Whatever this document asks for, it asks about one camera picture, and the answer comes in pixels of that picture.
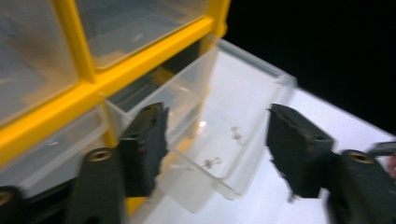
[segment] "transparent drawer front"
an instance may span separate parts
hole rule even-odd
[[[2,167],[0,185],[33,196],[76,177],[84,153],[105,145],[106,130],[104,113],[95,108]]]
[[[207,0],[76,0],[96,67],[105,68],[203,16]]]
[[[294,86],[293,77],[222,42],[201,113],[169,142],[160,189],[192,212],[215,191],[244,195],[266,151],[268,108],[285,104]]]
[[[199,111],[196,108],[207,94],[207,82],[216,53],[215,49],[210,50],[164,82],[161,79],[166,77],[170,70],[165,69],[165,73],[160,66],[111,96],[107,105],[116,137],[120,137],[143,107],[164,102],[164,106],[169,107],[168,141],[175,138],[179,130],[184,128],[182,124],[190,121],[186,119],[188,116],[191,117],[190,113]],[[175,58],[185,59],[185,54],[181,52]],[[172,64],[172,61],[173,59],[163,66]]]
[[[0,1],[0,125],[76,80],[51,1]]]

